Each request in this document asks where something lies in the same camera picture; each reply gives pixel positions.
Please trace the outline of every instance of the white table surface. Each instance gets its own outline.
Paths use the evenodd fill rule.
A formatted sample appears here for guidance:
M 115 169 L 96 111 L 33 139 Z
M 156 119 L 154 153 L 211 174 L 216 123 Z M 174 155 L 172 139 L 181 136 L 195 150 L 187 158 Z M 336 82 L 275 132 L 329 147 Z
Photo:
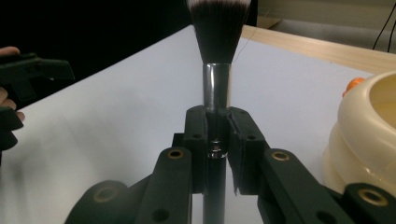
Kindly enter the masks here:
M 322 183 L 321 157 L 342 92 L 371 74 L 242 38 L 231 105 L 255 119 L 271 147 L 293 152 Z M 128 186 L 150 175 L 203 102 L 193 27 L 25 107 L 19 143 L 4 152 L 0 223 L 64 223 L 81 195 L 103 180 Z M 227 171 L 225 223 L 262 223 L 257 197 L 234 196 Z M 202 195 L 192 223 L 202 223 Z

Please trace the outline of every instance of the bolt hole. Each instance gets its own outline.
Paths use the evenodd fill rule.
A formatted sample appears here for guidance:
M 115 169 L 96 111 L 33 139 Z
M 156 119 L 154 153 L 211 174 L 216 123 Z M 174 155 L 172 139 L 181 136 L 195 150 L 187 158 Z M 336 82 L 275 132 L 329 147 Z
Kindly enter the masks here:
M 290 159 L 288 154 L 280 151 L 273 152 L 271 156 L 277 161 L 288 161 Z
M 180 149 L 174 149 L 168 152 L 168 158 L 177 160 L 184 156 L 184 152 Z
M 93 195 L 93 199 L 97 203 L 106 203 L 111 200 L 113 200 L 117 195 L 119 194 L 119 191 L 111 186 L 106 186 L 103 187 L 95 192 Z
M 155 222 L 163 222 L 169 218 L 169 212 L 165 209 L 158 209 L 152 213 L 152 220 Z
M 335 224 L 335 223 L 337 223 L 335 218 L 332 215 L 330 215 L 329 213 L 326 213 L 326 212 L 322 212 L 322 211 L 317 212 L 317 218 L 321 222 L 323 222 L 325 224 Z
M 375 206 L 387 206 L 388 200 L 379 192 L 373 189 L 360 189 L 358 191 L 359 196 L 366 201 Z

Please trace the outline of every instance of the orange object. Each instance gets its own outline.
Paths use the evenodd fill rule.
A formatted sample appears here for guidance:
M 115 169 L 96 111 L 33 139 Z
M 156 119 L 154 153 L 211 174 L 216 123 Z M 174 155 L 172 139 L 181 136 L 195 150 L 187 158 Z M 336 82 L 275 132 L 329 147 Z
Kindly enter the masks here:
M 361 82 L 364 81 L 363 77 L 355 77 L 353 78 L 346 86 L 346 90 L 343 92 L 343 97 L 347 94 L 348 91 L 350 91 L 352 88 L 355 86 L 359 85 Z

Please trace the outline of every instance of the dark background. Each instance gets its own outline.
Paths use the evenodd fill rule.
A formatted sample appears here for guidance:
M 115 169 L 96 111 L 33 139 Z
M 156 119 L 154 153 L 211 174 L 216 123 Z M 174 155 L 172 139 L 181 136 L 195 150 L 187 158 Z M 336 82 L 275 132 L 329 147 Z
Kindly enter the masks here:
M 256 26 L 257 0 L 247 24 Z M 16 46 L 21 53 L 69 61 L 75 80 L 30 79 L 37 97 L 23 108 L 174 34 L 191 24 L 185 0 L 2 0 L 0 47 Z

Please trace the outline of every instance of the metal rod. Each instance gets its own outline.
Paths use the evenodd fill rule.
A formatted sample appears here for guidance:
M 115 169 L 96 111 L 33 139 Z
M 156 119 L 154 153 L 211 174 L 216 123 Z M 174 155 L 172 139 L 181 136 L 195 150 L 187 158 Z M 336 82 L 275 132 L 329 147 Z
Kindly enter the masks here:
M 226 158 L 208 160 L 204 224 L 224 223 L 226 162 Z

